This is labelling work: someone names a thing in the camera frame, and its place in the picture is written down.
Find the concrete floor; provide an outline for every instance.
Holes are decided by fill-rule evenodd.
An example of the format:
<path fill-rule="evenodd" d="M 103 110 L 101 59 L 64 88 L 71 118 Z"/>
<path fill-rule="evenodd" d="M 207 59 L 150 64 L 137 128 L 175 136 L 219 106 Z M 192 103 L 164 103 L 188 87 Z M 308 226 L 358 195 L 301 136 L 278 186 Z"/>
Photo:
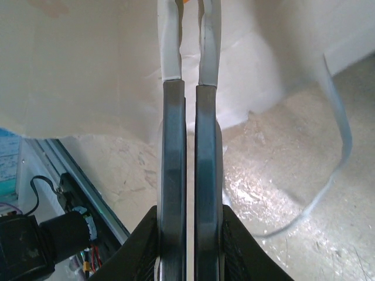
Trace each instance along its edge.
<path fill-rule="evenodd" d="M 349 164 L 310 219 L 288 235 L 259 241 L 295 280 L 375 280 L 375 57 L 340 73 L 335 83 L 353 132 Z M 223 132 L 223 142 L 226 193 L 253 233 L 270 231 L 296 216 L 325 184 L 341 150 L 333 113 L 317 85 L 264 114 L 250 114 L 246 124 Z M 93 135 L 63 143 L 132 231 L 156 204 L 154 148 Z M 192 199 L 192 136 L 188 143 Z M 190 200 L 190 231 L 192 207 Z M 192 246 L 189 235 L 190 262 Z"/>

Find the gray floor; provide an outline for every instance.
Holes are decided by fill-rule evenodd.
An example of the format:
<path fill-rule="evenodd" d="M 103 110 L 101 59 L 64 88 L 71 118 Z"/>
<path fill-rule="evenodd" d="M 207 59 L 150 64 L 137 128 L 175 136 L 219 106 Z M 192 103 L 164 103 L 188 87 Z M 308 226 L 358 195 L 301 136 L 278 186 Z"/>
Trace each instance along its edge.
<path fill-rule="evenodd" d="M 375 280 L 375 57 L 335 77 L 353 132 L 353 153 L 310 219 L 288 235 L 259 241 L 295 280 Z M 340 158 L 333 113 L 317 85 L 223 133 L 226 192 L 253 233 L 280 227 L 325 184 Z M 156 204 L 154 148 L 111 136 L 63 139 L 125 226 Z M 189 137 L 189 230 L 193 139 Z M 192 260 L 189 235 L 189 260 Z"/>

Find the paper sheet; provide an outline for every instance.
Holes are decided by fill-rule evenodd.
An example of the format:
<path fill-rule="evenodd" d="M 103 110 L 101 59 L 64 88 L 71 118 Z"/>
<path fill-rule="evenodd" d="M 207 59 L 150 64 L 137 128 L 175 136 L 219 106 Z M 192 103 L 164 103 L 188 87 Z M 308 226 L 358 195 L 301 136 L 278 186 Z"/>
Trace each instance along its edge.
<path fill-rule="evenodd" d="M 0 126 L 32 138 L 99 133 L 154 141 L 162 118 L 156 3 L 1 1 Z M 334 74 L 372 52 L 373 11 L 372 0 L 222 0 L 221 127 L 313 81 L 323 54 Z M 190 130 L 198 34 L 190 0 L 180 48 Z"/>

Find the black cable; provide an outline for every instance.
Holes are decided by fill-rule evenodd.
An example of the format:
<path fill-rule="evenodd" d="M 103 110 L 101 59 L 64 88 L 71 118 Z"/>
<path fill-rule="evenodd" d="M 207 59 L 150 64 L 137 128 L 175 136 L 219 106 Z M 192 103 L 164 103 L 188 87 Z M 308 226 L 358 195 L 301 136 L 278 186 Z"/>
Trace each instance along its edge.
<path fill-rule="evenodd" d="M 45 176 L 35 176 L 31 179 L 30 181 L 30 186 L 32 188 L 32 190 L 34 191 L 35 193 L 35 196 L 36 196 L 36 205 L 34 208 L 32 208 L 30 211 L 28 211 L 25 216 L 28 216 L 28 215 L 31 215 L 33 212 L 35 212 L 35 210 L 38 208 L 39 206 L 39 195 L 38 195 L 38 192 L 36 190 L 36 186 L 35 186 L 35 183 L 34 183 L 34 180 L 36 179 L 39 179 L 39 180 L 43 180 L 45 181 L 49 187 L 51 188 L 52 192 L 55 193 L 56 195 L 59 195 L 59 193 L 53 188 L 53 183 L 50 179 L 48 179 L 47 177 Z"/>

